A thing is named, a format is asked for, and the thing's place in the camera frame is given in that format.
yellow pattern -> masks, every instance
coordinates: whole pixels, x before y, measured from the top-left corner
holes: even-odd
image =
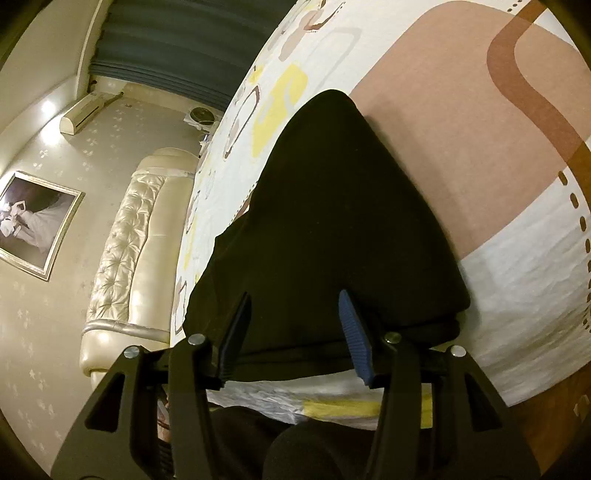
[[[248,77],[247,82],[250,83],[251,85],[254,85],[256,82],[258,82],[258,79],[261,76],[261,73],[264,69],[265,69],[264,64],[255,65],[255,68],[252,71],[252,73],[250,74],[250,76]]]
[[[183,268],[187,271],[189,267],[189,262],[191,261],[191,253],[193,253],[193,241],[195,240],[195,227],[197,226],[197,212],[194,213],[193,224],[191,225],[190,233],[189,233],[189,244],[187,246],[187,250],[185,252],[184,258],[184,265]]]
[[[317,398],[304,400],[304,415],[317,420],[347,418],[377,418],[381,403],[363,400],[334,400]],[[433,426],[433,401],[430,394],[423,395],[421,400],[421,428]]]
[[[261,153],[287,116],[293,115],[294,107],[307,84],[308,76],[293,63],[279,77],[269,97],[259,109],[252,128],[253,157]]]

wooden floor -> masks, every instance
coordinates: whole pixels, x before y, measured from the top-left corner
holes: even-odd
[[[542,472],[556,461],[581,426],[574,407],[585,394],[591,399],[591,362],[551,389],[511,407]]]

patterned wallpaper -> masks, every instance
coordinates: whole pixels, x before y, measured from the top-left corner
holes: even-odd
[[[0,408],[47,472],[91,392],[78,367],[80,333],[106,236],[143,157],[162,147],[199,152],[183,117],[122,98],[73,137],[55,118],[0,180],[22,170],[86,193],[48,283],[0,261]]]

dark curtain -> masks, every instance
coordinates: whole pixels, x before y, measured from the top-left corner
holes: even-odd
[[[225,110],[296,0],[115,0],[90,73]]]

black and white photograph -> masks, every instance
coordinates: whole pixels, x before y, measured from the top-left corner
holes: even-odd
[[[48,280],[83,193],[15,172],[0,196],[0,257]]]

